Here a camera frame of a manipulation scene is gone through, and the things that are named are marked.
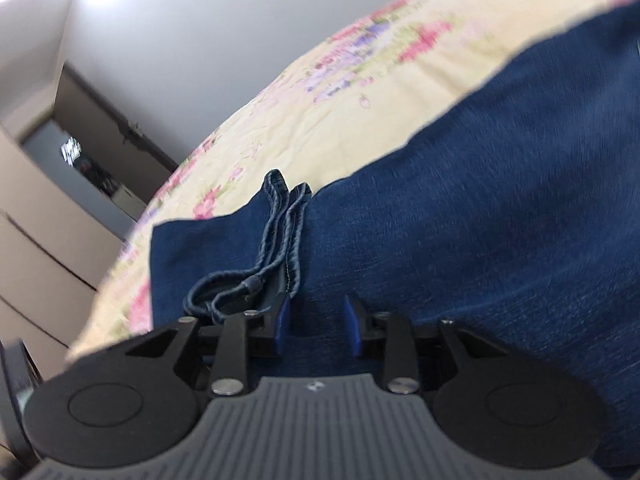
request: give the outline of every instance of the wall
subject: wall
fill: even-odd
[[[61,56],[175,160],[389,0],[74,0]]]
[[[0,124],[14,137],[53,104],[71,0],[0,0]]]
[[[60,129],[56,123],[49,121],[27,139],[23,149],[40,169],[82,209],[118,238],[124,240],[136,223],[75,168],[65,162],[60,153],[60,146],[67,139],[69,139],[68,133]]]

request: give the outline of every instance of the ribbed surface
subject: ribbed surface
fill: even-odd
[[[155,460],[118,470],[43,462],[26,480],[602,480],[587,461],[543,472],[493,466],[442,434],[421,399],[370,375],[267,378],[212,402],[196,430]]]

